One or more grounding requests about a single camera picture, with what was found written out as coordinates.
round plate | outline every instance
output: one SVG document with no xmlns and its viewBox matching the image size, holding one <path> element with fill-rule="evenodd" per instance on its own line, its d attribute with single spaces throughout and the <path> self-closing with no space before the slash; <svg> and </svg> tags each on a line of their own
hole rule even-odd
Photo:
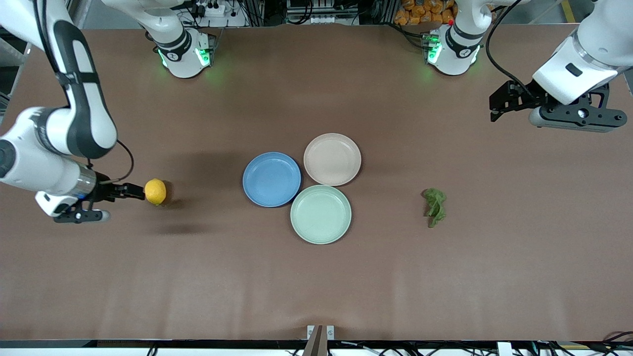
<svg viewBox="0 0 633 356">
<path fill-rule="evenodd" d="M 308 175 L 326 186 L 341 186 L 354 179 L 360 162 L 356 143 L 341 134 L 324 134 L 315 138 L 303 155 Z"/>
<path fill-rule="evenodd" d="M 292 202 L 290 221 L 302 239 L 324 245 L 345 235 L 352 221 L 352 209 L 340 190 L 312 186 L 299 193 Z"/>
<path fill-rule="evenodd" d="M 246 196 L 257 205 L 279 207 L 297 195 L 301 171 L 288 155 L 268 152 L 255 157 L 246 166 L 242 186 Z"/>
</svg>

brown tablecloth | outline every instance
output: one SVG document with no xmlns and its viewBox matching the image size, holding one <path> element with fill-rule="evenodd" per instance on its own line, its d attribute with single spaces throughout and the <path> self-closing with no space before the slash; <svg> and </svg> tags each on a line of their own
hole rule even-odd
<svg viewBox="0 0 633 356">
<path fill-rule="evenodd" d="M 502 26 L 498 61 L 525 81 L 573 29 Z M 177 79 L 141 30 L 86 33 L 130 182 L 181 199 L 100 203 L 104 224 L 58 225 L 33 193 L 0 186 L 0 338 L 291 339 L 333 324 L 347 339 L 600 340 L 633 327 L 633 124 L 611 134 L 538 129 L 528 111 L 489 122 L 506 78 L 483 54 L 466 74 L 424 64 L 387 27 L 226 30 L 213 68 Z M 64 105 L 32 54 L 3 129 Z M 633 114 L 618 79 L 610 106 Z M 297 237 L 290 206 L 242 192 L 250 159 L 300 165 L 325 132 L 354 139 L 341 187 L 348 233 Z M 116 177 L 121 148 L 95 161 Z M 303 186 L 314 182 L 304 174 Z M 448 196 L 427 227 L 420 192 Z"/>
</svg>

